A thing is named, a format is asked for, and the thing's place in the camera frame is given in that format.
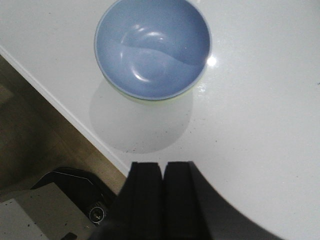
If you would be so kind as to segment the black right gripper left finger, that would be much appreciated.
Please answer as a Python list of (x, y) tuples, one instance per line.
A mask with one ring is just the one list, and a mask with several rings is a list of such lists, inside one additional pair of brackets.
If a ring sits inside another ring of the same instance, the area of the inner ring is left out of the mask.
[(133, 162), (107, 218), (92, 240), (160, 240), (163, 233), (162, 173), (154, 162)]

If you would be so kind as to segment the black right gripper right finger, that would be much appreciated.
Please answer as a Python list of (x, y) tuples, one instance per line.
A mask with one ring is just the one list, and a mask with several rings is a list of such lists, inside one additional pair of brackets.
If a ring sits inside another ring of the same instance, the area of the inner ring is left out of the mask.
[(193, 162), (169, 162), (163, 181), (165, 239), (278, 239), (232, 207)]

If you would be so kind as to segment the robot base with black frame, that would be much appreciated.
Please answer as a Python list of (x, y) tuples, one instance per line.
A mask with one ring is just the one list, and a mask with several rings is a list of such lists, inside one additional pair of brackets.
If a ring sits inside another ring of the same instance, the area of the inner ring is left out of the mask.
[(58, 167), (0, 198), (2, 240), (88, 240), (116, 194), (95, 174)]

